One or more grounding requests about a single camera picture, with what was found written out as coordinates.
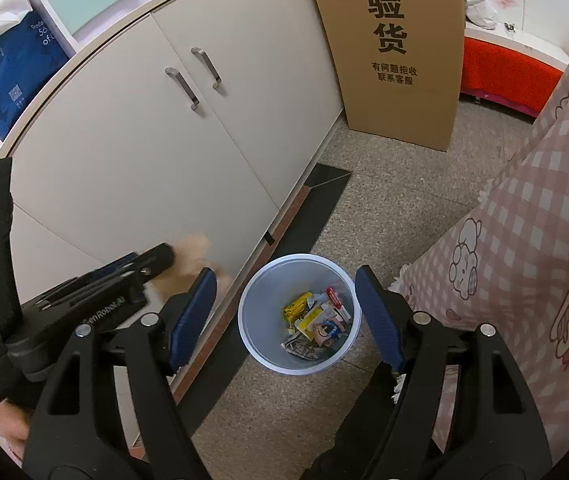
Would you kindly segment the person left hand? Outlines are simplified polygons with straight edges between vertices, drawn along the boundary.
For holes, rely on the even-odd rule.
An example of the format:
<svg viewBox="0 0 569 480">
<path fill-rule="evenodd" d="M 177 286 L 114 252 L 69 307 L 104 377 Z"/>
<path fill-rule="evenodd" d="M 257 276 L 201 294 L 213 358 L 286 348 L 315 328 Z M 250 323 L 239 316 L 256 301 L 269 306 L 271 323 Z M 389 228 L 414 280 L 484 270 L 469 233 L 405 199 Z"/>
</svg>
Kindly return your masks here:
<svg viewBox="0 0 569 480">
<path fill-rule="evenodd" d="M 22 464 L 30 434 L 30 412 L 8 400 L 0 403 L 0 434 L 7 442 L 13 458 Z"/>
</svg>

